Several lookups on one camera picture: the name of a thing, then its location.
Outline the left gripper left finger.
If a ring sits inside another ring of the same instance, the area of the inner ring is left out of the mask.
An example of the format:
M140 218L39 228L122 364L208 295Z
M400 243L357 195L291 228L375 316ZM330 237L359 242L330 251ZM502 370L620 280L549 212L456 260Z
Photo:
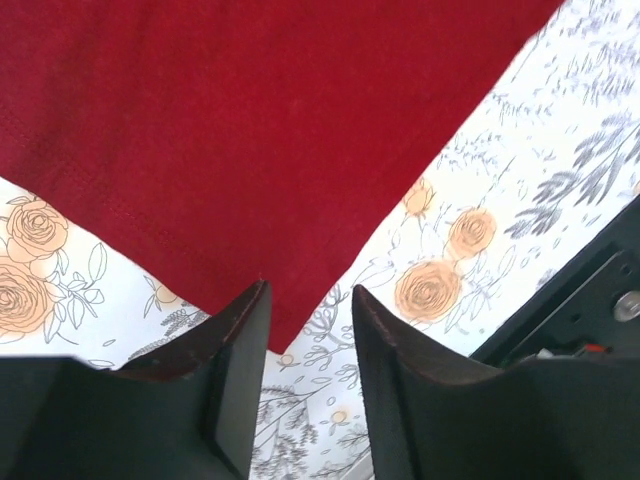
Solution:
M259 281L117 370L3 358L2 477L247 478L271 309Z

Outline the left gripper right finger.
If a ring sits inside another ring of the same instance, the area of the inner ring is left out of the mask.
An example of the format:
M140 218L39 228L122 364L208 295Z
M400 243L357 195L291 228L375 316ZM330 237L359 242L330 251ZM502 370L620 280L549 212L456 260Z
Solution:
M639 363L460 355L356 287L352 317L378 479L635 479Z

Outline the red garment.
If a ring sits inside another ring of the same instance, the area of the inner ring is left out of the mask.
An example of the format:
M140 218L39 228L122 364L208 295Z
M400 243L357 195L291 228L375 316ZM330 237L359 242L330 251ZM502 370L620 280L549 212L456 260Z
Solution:
M282 352L555 1L5 1L7 221L72 225L215 313L274 291Z

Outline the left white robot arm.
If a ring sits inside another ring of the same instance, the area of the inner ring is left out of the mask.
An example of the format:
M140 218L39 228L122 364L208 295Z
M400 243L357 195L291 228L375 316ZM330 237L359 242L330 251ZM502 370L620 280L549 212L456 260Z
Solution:
M352 297L379 479L639 475L639 206L632 203L472 356ZM116 371L1 361L5 479L245 479L271 319L259 281Z

